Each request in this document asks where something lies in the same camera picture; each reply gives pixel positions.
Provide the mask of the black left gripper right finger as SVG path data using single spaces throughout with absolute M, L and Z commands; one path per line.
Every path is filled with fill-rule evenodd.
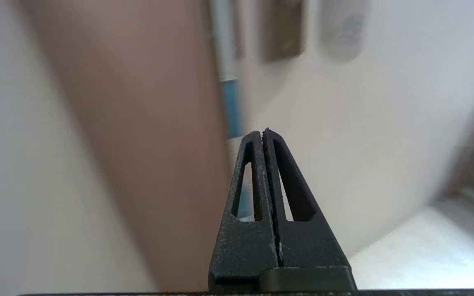
M 282 267 L 351 268 L 286 141 L 263 132 L 278 259 Z

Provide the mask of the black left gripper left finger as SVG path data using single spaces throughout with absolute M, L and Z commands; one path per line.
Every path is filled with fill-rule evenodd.
M 245 165 L 251 165 L 254 221 L 237 217 Z M 252 131 L 239 145 L 229 195 L 208 272 L 209 291 L 259 291 L 261 274 L 278 266 L 262 135 Z

